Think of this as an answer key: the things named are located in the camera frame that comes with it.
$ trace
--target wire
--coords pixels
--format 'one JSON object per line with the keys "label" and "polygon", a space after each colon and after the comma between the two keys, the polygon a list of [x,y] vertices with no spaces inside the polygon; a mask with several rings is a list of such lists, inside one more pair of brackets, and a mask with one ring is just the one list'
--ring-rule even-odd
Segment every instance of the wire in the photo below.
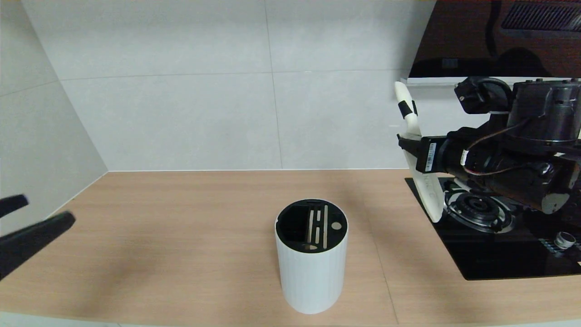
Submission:
{"label": "wire", "polygon": [[478,143],[480,143],[480,142],[482,142],[484,140],[487,140],[487,139],[489,139],[491,137],[494,137],[494,136],[497,136],[497,135],[506,133],[509,130],[515,129],[517,127],[520,127],[520,126],[524,125],[525,123],[528,123],[528,121],[529,121],[529,118],[524,119],[523,121],[519,122],[516,125],[510,126],[510,127],[506,127],[505,129],[501,129],[501,130],[496,131],[496,132],[494,132],[492,134],[488,134],[488,135],[483,136],[483,137],[477,139],[476,141],[470,143],[470,145],[466,148],[466,150],[463,151],[462,158],[461,158],[461,161],[460,161],[460,165],[462,166],[462,168],[464,169],[464,171],[467,172],[467,173],[469,173],[469,174],[471,174],[471,175],[474,175],[474,176],[490,176],[490,175],[495,175],[495,174],[499,174],[499,173],[508,172],[509,170],[513,170],[513,169],[516,169],[516,168],[521,168],[522,166],[514,166],[514,167],[509,167],[509,168],[497,170],[495,172],[483,173],[483,172],[477,172],[477,171],[474,171],[472,169],[466,168],[465,161],[466,161],[466,157],[468,156],[468,153],[470,152],[470,149],[472,147],[474,147],[475,145],[477,145]]}
{"label": "wire", "polygon": [[510,111],[510,109],[512,108],[512,90],[510,89],[510,86],[508,86],[507,83],[505,83],[499,79],[495,79],[493,77],[485,77],[485,78],[480,79],[476,82],[477,85],[481,85],[481,84],[485,84],[485,83],[494,84],[494,85],[499,86],[500,88],[503,89],[504,94],[507,97],[508,111]]}

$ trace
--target kitchen counter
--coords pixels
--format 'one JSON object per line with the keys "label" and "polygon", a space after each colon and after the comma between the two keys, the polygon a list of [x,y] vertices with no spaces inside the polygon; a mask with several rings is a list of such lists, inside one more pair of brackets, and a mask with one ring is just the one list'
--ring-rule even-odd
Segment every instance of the kitchen counter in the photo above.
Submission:
{"label": "kitchen counter", "polygon": [[[77,223],[0,283],[0,310],[148,325],[478,325],[581,318],[581,276],[466,281],[406,170],[108,173]],[[323,198],[349,220],[338,302],[285,302],[274,220]]]}

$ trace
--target black glass cooktop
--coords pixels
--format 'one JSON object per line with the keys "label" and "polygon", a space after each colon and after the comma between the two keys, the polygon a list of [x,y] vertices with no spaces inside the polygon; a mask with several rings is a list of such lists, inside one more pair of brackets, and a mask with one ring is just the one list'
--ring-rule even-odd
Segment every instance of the black glass cooktop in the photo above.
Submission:
{"label": "black glass cooktop", "polygon": [[[420,202],[413,180],[406,182]],[[440,184],[446,207],[432,225],[464,278],[581,274],[580,182],[575,195],[552,215],[504,197],[467,192],[452,178],[441,178]]]}

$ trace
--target tile grout line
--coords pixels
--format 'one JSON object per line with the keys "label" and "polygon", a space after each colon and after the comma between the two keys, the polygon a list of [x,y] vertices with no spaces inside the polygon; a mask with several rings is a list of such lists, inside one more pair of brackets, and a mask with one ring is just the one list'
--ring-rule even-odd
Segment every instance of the tile grout line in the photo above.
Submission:
{"label": "tile grout line", "polygon": [[331,69],[331,70],[288,70],[275,72],[272,70],[272,59],[271,59],[271,71],[270,72],[240,72],[240,73],[183,73],[183,74],[143,74],[143,75],[122,75],[122,76],[96,76],[96,77],[79,77],[73,79],[59,79],[55,81],[77,81],[77,80],[96,80],[96,79],[122,79],[129,77],[160,77],[160,76],[213,76],[213,75],[250,75],[250,74],[296,74],[296,73],[333,73],[333,72],[400,72],[405,71],[405,69]]}
{"label": "tile grout line", "polygon": [[381,255],[379,255],[379,247],[377,246],[377,241],[375,240],[375,235],[373,233],[373,226],[371,225],[371,220],[369,218],[369,216],[370,216],[369,215],[369,208],[367,207],[367,203],[365,202],[365,195],[363,193],[363,190],[361,189],[361,181],[358,177],[356,177],[356,181],[357,181],[357,189],[359,190],[361,200],[363,201],[363,208],[365,210],[367,222],[369,223],[369,229],[371,231],[371,238],[373,239],[373,244],[375,245],[375,251],[377,252],[377,259],[379,260],[379,266],[381,267],[381,274],[383,275],[383,280],[385,281],[385,286],[388,288],[389,301],[392,303],[393,316],[396,318],[396,323],[399,325],[400,322],[399,322],[399,318],[397,317],[396,304],[393,302],[392,292],[389,289],[388,278],[385,276],[383,262],[381,261]]}
{"label": "tile grout line", "polygon": [[11,95],[11,94],[14,94],[14,93],[18,93],[18,92],[22,92],[22,91],[28,91],[28,90],[32,90],[32,89],[34,89],[34,88],[41,87],[41,86],[45,86],[45,85],[48,85],[48,84],[51,84],[51,83],[54,83],[54,82],[58,82],[58,81],[59,81],[59,80],[58,80],[58,79],[56,79],[56,80],[54,80],[54,81],[50,81],[50,82],[46,82],[46,83],[42,83],[42,84],[39,84],[39,85],[30,86],[30,87],[26,87],[26,88],[23,88],[22,90],[18,90],[18,91],[12,91],[12,92],[10,92],[10,93],[6,93],[6,94],[2,94],[2,95],[0,95],[0,98],[1,98],[1,97],[4,97],[4,96],[6,96],[6,95]]}
{"label": "tile grout line", "polygon": [[268,11],[266,10],[266,0],[263,0],[262,3],[264,5],[264,19],[266,20],[266,35],[268,38],[268,56],[270,57],[270,77],[272,78],[272,95],[274,96],[274,115],[277,119],[278,156],[280,157],[281,160],[281,169],[284,169],[282,165],[281,128],[278,124],[277,91],[274,86],[274,69],[272,68],[272,50],[270,47],[270,30],[268,29]]}

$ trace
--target white tile wall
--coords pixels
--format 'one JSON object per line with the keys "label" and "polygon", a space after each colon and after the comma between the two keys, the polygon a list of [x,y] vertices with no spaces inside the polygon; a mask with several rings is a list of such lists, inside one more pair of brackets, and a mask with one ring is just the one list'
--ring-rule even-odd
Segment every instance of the white tile wall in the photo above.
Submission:
{"label": "white tile wall", "polygon": [[266,0],[272,69],[411,69],[434,4]]}
{"label": "white tile wall", "polygon": [[0,12],[0,96],[56,81],[22,4],[2,1]]}
{"label": "white tile wall", "polygon": [[30,202],[2,218],[2,234],[8,234],[47,218],[106,167],[21,2],[2,0],[0,10],[0,193],[22,193]]}
{"label": "white tile wall", "polygon": [[8,234],[48,217],[106,172],[58,81],[0,97],[3,196],[30,205],[2,218]]}
{"label": "white tile wall", "polygon": [[270,71],[262,0],[24,4],[61,80]]}
{"label": "white tile wall", "polygon": [[62,83],[110,170],[281,168],[270,74]]}
{"label": "white tile wall", "polygon": [[119,324],[56,319],[0,312],[0,327],[119,327]]}
{"label": "white tile wall", "polygon": [[405,168],[397,70],[275,73],[285,169]]}
{"label": "white tile wall", "polygon": [[[393,82],[434,3],[24,0],[111,170],[405,167]],[[482,120],[415,95],[426,133]]]}

